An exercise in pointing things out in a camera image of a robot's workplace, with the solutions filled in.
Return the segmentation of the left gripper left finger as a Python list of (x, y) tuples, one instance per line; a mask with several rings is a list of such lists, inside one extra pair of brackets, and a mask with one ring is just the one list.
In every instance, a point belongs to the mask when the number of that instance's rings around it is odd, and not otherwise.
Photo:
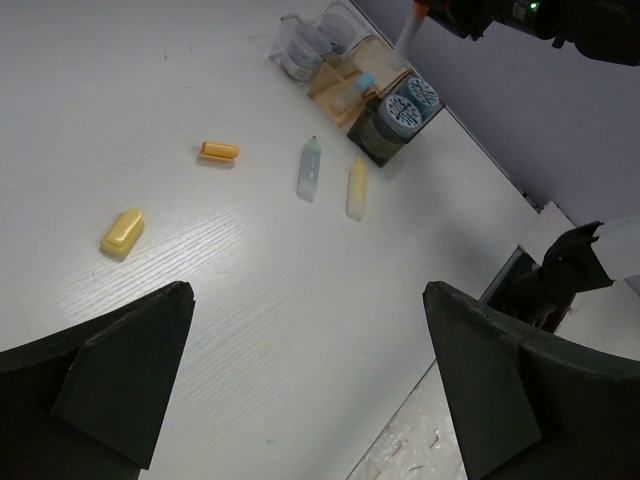
[(136, 479), (149, 469), (195, 308), (173, 282), (1, 354), (4, 479)]

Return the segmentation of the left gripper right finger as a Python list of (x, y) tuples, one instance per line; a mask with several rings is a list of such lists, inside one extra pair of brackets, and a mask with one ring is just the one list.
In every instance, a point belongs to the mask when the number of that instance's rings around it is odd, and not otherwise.
[(532, 327), (443, 281), (423, 294), (470, 479), (636, 479), (639, 364)]

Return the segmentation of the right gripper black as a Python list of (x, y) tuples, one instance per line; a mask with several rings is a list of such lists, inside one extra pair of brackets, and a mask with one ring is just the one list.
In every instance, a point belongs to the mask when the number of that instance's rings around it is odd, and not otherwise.
[(427, 15), (450, 33), (478, 40), (494, 22), (536, 35), (539, 1), (431, 0)]

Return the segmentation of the red-orange highlighter marker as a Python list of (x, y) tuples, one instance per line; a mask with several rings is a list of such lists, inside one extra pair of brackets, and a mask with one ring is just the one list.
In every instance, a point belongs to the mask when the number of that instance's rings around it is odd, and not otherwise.
[(409, 49), (420, 27), (428, 15), (429, 7), (426, 4), (414, 1), (407, 21), (405, 22), (398, 40), (391, 54), (390, 65), (394, 70), (400, 70), (408, 59)]

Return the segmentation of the blue patterned tape roll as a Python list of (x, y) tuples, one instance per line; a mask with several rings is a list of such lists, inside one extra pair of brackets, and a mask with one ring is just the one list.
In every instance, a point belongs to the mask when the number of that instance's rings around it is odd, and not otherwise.
[(406, 97), (417, 107), (424, 119), (436, 113), (441, 105), (437, 92), (422, 78), (409, 77), (405, 83)]

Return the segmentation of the blue highlighter marker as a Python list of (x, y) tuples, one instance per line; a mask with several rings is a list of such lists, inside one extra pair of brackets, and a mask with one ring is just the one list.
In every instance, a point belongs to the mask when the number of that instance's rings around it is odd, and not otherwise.
[(356, 102), (371, 89), (374, 83), (375, 76), (371, 72), (363, 72), (343, 90), (342, 98), (347, 102)]

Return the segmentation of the green highlighter marker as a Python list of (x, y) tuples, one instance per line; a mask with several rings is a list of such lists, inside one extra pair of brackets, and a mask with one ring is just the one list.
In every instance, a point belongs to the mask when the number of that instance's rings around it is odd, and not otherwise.
[(312, 136), (302, 150), (297, 182), (297, 195), (307, 202), (312, 202), (316, 195), (320, 158), (321, 148), (318, 139)]

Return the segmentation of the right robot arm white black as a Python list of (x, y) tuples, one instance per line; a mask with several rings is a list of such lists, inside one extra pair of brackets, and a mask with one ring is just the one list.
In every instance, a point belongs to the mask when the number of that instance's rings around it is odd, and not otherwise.
[(639, 65), (639, 3), (618, 0), (425, 1), (427, 15), (460, 38), (480, 39), (493, 23), (556, 49), (566, 43), (586, 58)]

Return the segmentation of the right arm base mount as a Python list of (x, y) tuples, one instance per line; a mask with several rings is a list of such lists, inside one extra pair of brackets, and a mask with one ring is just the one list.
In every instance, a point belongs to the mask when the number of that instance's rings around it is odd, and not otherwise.
[(553, 333), (577, 294), (638, 274), (639, 218), (596, 221), (564, 232), (540, 261), (519, 247), (481, 302)]

